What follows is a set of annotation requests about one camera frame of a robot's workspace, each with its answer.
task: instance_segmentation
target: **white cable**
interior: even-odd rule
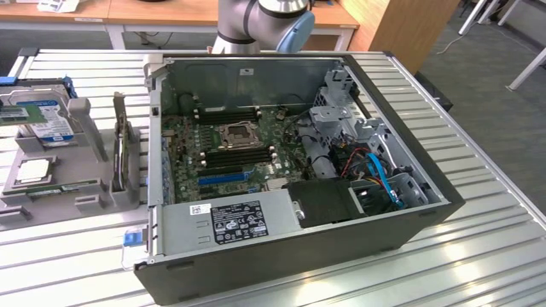
[[[490,14],[490,16],[492,16],[494,13],[497,13],[498,11],[501,11],[504,8],[505,8],[505,6],[501,6],[501,7]],[[437,52],[437,54],[444,54],[444,53],[448,52],[448,49],[450,49],[452,45],[453,45],[458,40],[461,40],[461,39],[469,34],[472,27],[474,27],[474,26],[477,25],[477,23],[478,23],[478,22],[474,21],[474,23],[470,25],[470,27],[469,27],[469,29],[468,29],[468,32],[466,32],[464,35],[461,35],[461,37],[457,37],[457,38],[448,44],[446,48],[444,48],[444,50],[442,50],[441,52]]]
[[[468,31],[464,35],[461,35],[461,37],[457,37],[457,38],[448,44],[446,48],[444,48],[444,50],[442,50],[441,52],[437,52],[437,54],[444,54],[444,53],[448,52],[448,49],[450,49],[452,45],[453,45],[458,40],[461,40],[461,39],[469,34],[472,27],[474,27],[474,25],[476,25],[477,23],[478,23],[478,22],[476,21],[476,22],[470,25],[469,31]]]

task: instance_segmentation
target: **blue pcie slot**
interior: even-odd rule
[[[198,185],[206,184],[226,184],[229,182],[246,181],[249,175],[246,173],[229,174],[218,177],[205,177],[198,179]]]

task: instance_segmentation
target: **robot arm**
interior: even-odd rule
[[[298,52],[314,29],[308,0],[221,0],[215,54]]]

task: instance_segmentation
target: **blue latch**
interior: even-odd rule
[[[18,82],[18,77],[0,77],[0,85],[14,85]]]
[[[143,240],[143,231],[139,232],[129,232],[123,236],[123,246],[138,246],[145,243]]]

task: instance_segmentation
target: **cpu socket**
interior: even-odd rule
[[[219,132],[222,135],[222,146],[219,149],[242,149],[262,146],[257,134],[257,125],[251,122],[233,123],[222,125]]]

